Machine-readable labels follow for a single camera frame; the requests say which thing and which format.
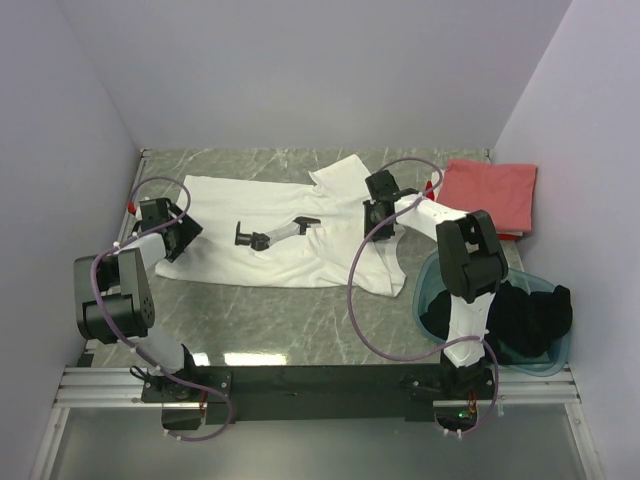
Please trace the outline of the white printed t-shirt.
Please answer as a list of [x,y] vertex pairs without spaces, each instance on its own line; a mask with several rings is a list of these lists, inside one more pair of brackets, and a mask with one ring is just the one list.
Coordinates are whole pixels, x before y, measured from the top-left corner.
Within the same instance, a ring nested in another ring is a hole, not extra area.
[[157,275],[250,287],[325,288],[347,282],[395,297],[405,274],[393,237],[364,244],[370,174],[356,155],[311,173],[311,184],[187,176],[179,206],[203,232]]

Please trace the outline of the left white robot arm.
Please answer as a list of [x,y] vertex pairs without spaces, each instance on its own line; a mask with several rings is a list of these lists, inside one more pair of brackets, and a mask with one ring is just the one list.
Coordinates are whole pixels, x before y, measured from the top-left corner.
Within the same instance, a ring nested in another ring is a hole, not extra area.
[[[98,264],[93,256],[74,261],[77,327],[85,339],[105,345],[127,339],[130,348],[152,359],[148,373],[138,367],[131,372],[186,402],[199,392],[198,371],[187,347],[155,323],[147,272],[163,261],[177,260],[203,227],[166,197],[143,200],[132,211],[138,217],[132,243]],[[169,373],[163,381],[164,370]]]

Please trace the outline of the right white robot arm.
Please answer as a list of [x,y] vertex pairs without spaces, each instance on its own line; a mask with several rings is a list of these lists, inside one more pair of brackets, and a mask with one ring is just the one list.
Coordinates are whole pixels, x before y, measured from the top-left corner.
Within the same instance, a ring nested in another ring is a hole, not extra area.
[[460,399],[484,374],[482,343],[490,306],[508,273],[508,264],[488,212],[465,212],[441,205],[416,189],[400,189],[382,170],[365,179],[367,240],[388,240],[396,223],[437,243],[441,279],[449,293],[446,347],[441,354],[438,388]]

